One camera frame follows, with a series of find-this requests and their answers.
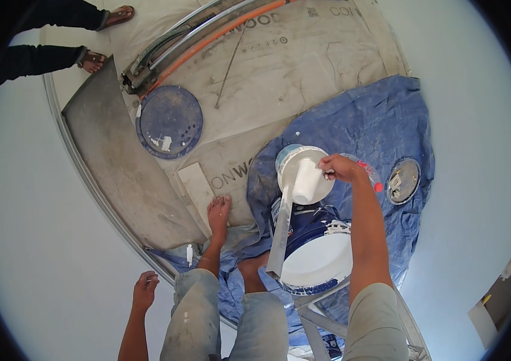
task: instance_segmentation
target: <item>light blue jeans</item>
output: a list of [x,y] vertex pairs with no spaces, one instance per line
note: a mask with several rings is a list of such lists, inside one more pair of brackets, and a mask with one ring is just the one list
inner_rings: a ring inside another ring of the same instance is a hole
[[[175,278],[175,306],[160,361],[208,361],[221,354],[217,293],[219,280],[208,270],[195,269]],[[285,361],[288,322],[280,299],[269,292],[242,297],[243,315],[229,361]]]

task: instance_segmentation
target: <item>foot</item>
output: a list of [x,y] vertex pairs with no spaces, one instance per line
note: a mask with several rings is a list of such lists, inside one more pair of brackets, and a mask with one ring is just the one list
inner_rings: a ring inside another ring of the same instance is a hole
[[214,197],[208,205],[209,227],[211,227],[214,236],[223,236],[223,242],[225,242],[225,236],[227,235],[227,218],[230,214],[230,208],[231,196],[229,194],[225,197]]
[[94,57],[98,58],[96,60],[91,60],[93,58],[90,58],[89,60],[83,61],[83,67],[86,71],[93,74],[94,72],[98,71],[102,66],[103,62],[105,61],[105,57],[103,55],[99,55],[97,53],[92,52],[91,50],[88,50],[87,53],[89,55],[93,55]]
[[129,18],[131,14],[133,13],[133,8],[127,5],[123,5],[121,8],[117,8],[113,11],[111,11],[112,14],[119,14],[117,17],[109,17],[107,19],[107,22],[105,23],[106,26],[111,26],[116,24],[118,21],[122,21],[126,18]]
[[269,251],[263,253],[257,257],[248,258],[237,264],[237,269],[242,274],[256,273],[261,268],[268,264]]

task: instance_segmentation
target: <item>white wall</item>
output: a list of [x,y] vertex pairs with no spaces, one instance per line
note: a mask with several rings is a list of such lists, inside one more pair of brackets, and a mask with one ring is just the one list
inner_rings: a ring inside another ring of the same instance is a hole
[[[37,43],[38,31],[18,43]],[[73,167],[40,76],[0,86],[0,314],[31,360],[116,359],[133,285],[149,266],[100,211]],[[147,314],[150,359],[173,287]],[[235,332],[222,326],[223,354]]]
[[465,0],[379,0],[430,111],[436,176],[402,285],[434,361],[478,360],[467,316],[511,256],[511,64]]

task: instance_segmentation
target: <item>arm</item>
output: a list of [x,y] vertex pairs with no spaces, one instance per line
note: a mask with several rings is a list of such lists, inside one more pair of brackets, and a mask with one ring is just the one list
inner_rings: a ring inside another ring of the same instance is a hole
[[154,271],[141,274],[133,291],[133,306],[119,349],[119,361],[148,361],[145,338],[145,314],[155,298],[155,287],[159,280]]
[[350,304],[367,285],[384,283],[393,287],[390,278],[386,229],[380,202],[366,172],[345,156],[333,154],[320,162],[330,179],[352,184],[352,259]]

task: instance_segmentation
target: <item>metal ladder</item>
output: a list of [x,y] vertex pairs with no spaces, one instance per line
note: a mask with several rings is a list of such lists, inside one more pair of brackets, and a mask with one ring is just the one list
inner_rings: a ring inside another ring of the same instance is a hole
[[[318,328],[322,328],[336,336],[342,337],[346,340],[346,333],[348,327],[340,322],[332,320],[330,317],[319,314],[310,308],[314,307],[317,301],[332,295],[342,288],[350,284],[350,276],[346,277],[339,285],[332,289],[309,296],[293,296],[294,307],[298,312],[299,318],[302,321],[303,330],[306,333],[308,342],[310,343],[311,351],[314,354],[316,361],[330,361],[330,356],[325,348],[324,340],[320,335]],[[408,359],[413,361],[432,361],[430,353],[426,348],[426,343],[422,338],[422,334],[408,310],[404,299],[394,286],[396,292],[396,302],[398,304],[398,314],[402,322],[402,328],[406,334],[406,341],[408,344]]]

